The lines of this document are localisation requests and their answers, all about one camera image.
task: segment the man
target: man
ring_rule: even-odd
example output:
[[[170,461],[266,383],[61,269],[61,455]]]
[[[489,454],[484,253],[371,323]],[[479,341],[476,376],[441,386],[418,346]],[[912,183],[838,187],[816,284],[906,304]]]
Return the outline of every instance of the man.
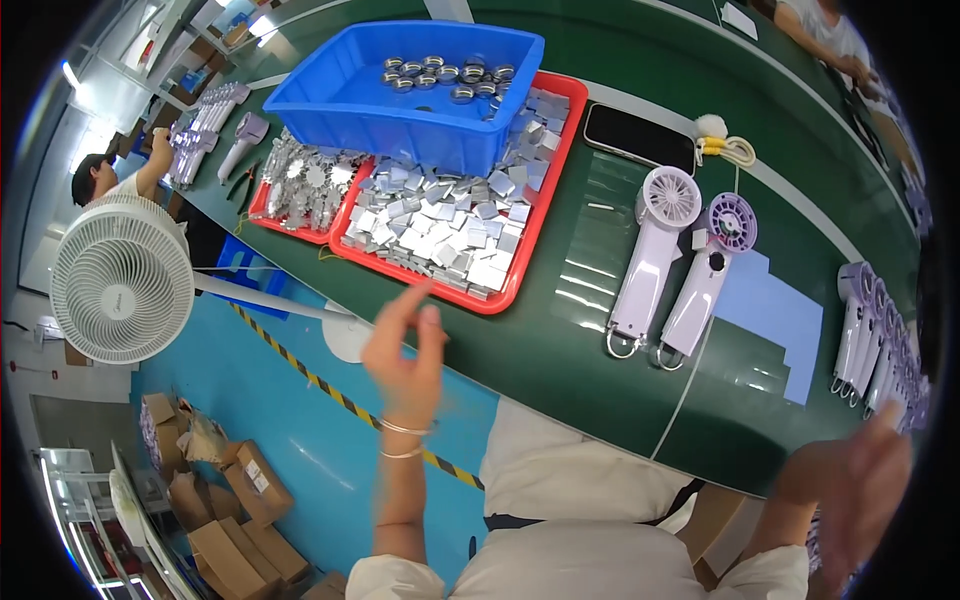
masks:
[[[170,130],[154,130],[154,146],[147,164],[123,181],[118,181],[113,171],[115,159],[116,154],[87,155],[81,161],[71,185],[74,204],[86,206],[107,194],[135,194],[153,200],[157,183],[166,176],[174,161]]]
[[[847,89],[855,89],[863,96],[876,128],[897,158],[921,177],[914,152],[897,123],[898,117],[886,101],[879,76],[872,70],[867,44],[840,12],[837,0],[779,0],[774,23],[814,58],[840,71]]]
[[[381,497],[372,556],[350,572],[347,600],[444,597],[423,541],[421,437],[440,402],[446,339],[439,309],[418,310],[431,286],[384,306],[363,351],[384,396]],[[408,326],[417,329],[415,360],[401,353]],[[801,600],[818,505],[824,578],[839,589],[876,548],[909,477],[909,443],[889,408],[849,440],[808,444],[787,460],[741,562],[708,594],[671,533],[682,524],[659,522],[690,477],[501,400],[480,471],[491,532],[448,597]]]
[[[870,53],[836,0],[779,0],[774,23],[814,58],[843,73],[864,96],[877,99]]]

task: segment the red plastic tray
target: red plastic tray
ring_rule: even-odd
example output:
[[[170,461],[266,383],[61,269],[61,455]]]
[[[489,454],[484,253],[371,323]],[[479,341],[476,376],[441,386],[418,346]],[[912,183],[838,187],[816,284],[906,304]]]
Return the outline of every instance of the red plastic tray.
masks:
[[[534,246],[537,244],[537,238],[540,236],[540,228],[543,226],[543,219],[546,218],[547,209],[550,207],[550,201],[553,200],[553,192],[557,189],[557,181],[560,179],[560,173],[564,169],[566,155],[570,151],[570,145],[573,138],[576,137],[577,127],[580,124],[580,118],[584,114],[584,107],[587,105],[587,87],[575,79],[564,77],[563,75],[554,75],[552,73],[538,72],[534,77],[533,87],[545,89],[555,94],[561,94],[570,99],[570,113],[567,115],[564,130],[561,132],[560,147],[550,162],[550,167],[543,178],[543,185],[540,192],[533,202],[534,208],[530,211],[530,218],[527,220],[526,227],[523,229],[523,236],[516,247],[514,261],[510,265],[510,271],[507,272],[507,279],[504,282],[503,291],[491,294],[486,300],[480,300],[437,281],[433,288],[433,295],[444,300],[449,300],[459,304],[464,308],[482,315],[496,314],[514,301],[516,293],[520,289],[520,283],[523,281],[523,274],[527,271],[527,265],[530,263],[530,256],[534,252]],[[360,180],[365,178],[373,169],[373,159],[365,162],[357,173],[357,178],[350,187],[350,191],[340,205],[340,212],[333,221],[330,228],[328,243],[330,249],[348,258],[353,262],[378,271],[384,275],[389,275],[394,279],[405,281],[407,283],[416,283],[426,276],[408,271],[403,267],[392,265],[383,258],[377,257],[375,253],[367,254],[361,250],[345,246],[340,238],[347,232],[349,227],[349,215],[359,193]]]
[[[360,193],[360,187],[358,182],[364,180],[373,170],[373,163],[370,161],[364,162],[360,165],[360,168],[357,169],[356,175],[353,176],[353,184],[350,186],[350,190],[347,191],[347,194],[344,196],[342,202],[340,202],[340,210],[337,212],[337,217],[340,216],[340,213],[343,212],[343,207],[349,202],[350,206],[353,206],[353,201],[356,199],[357,194]],[[250,202],[250,208],[247,211],[247,214],[253,215],[258,212],[264,212],[267,210],[267,197],[270,196],[270,184],[264,180],[260,181],[260,184],[256,186],[256,191],[253,193],[253,199]],[[263,217],[261,219],[250,219],[250,222],[254,225],[259,225],[262,228],[269,228],[275,231],[280,231],[281,233],[286,233],[288,235],[293,235],[298,237],[301,240],[306,240],[314,244],[326,244],[330,241],[330,232],[333,230],[333,225],[330,225],[330,229],[326,233],[320,233],[318,230],[311,229],[310,227],[298,228],[290,230],[285,228],[280,224],[279,219],[273,219],[271,217]]]

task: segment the person's hand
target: person's hand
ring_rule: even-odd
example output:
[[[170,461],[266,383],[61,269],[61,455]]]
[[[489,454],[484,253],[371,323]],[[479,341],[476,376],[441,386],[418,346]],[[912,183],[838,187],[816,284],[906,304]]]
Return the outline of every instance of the person's hand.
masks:
[[[910,478],[910,442],[894,427],[898,406],[888,401],[841,443],[820,501],[824,580],[839,590],[870,558],[903,498]]]
[[[158,127],[154,129],[154,143],[152,147],[156,147],[157,144],[163,144],[165,146],[170,146],[170,130],[165,127]]]
[[[860,90],[860,93],[863,94],[863,97],[867,100],[873,100],[874,102],[883,100],[883,96],[881,96],[880,92],[872,85],[858,85],[857,89]]]
[[[426,429],[440,402],[446,334],[440,325],[440,309],[420,302],[430,293],[427,279],[409,287],[386,304],[373,322],[373,336],[360,356],[384,395],[384,414],[390,422],[411,429]],[[418,352],[414,360],[403,358],[407,328],[417,329]]]
[[[837,60],[837,69],[840,72],[849,75],[857,87],[866,87],[870,80],[876,79],[876,74],[870,71],[870,67],[863,63],[863,60],[857,57],[845,55]]]

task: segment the fan handle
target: fan handle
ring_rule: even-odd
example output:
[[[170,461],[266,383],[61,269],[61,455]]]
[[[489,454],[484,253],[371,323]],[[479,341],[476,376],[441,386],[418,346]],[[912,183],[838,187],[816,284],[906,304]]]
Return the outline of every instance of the fan handle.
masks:
[[[352,324],[357,321],[356,315],[348,315],[325,308],[314,308],[313,306],[307,306],[306,304],[294,302],[279,296],[272,296],[259,290],[253,290],[249,287],[237,285],[236,283],[224,281],[203,273],[197,273],[196,271],[193,272],[193,284],[198,289],[210,292],[211,294],[219,294],[220,296],[226,296],[234,300],[242,300],[268,308],[275,308],[276,310],[296,313],[304,317],[312,317],[314,319],[331,322],[339,321],[345,324]]]

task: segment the phone screen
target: phone screen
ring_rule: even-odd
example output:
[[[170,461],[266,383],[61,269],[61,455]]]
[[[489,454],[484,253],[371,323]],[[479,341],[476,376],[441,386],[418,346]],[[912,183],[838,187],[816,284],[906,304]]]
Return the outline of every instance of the phone screen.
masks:
[[[590,107],[584,138],[626,158],[677,167],[693,175],[691,138],[622,110],[598,104]]]

